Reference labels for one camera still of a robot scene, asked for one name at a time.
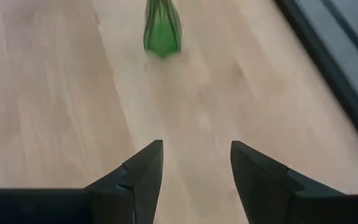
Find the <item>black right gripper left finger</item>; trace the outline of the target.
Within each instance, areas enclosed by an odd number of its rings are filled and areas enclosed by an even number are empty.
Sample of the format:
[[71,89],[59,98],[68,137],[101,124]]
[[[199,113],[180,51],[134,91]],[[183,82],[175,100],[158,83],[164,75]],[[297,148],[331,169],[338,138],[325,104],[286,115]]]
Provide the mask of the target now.
[[154,140],[83,188],[0,189],[0,223],[153,223],[162,172]]

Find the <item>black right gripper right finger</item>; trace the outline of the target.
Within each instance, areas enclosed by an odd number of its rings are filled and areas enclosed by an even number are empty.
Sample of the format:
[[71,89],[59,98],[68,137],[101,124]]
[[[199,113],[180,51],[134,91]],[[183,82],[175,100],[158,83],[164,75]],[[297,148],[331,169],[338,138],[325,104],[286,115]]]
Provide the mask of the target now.
[[358,194],[344,194],[240,141],[231,167],[249,223],[358,223]]

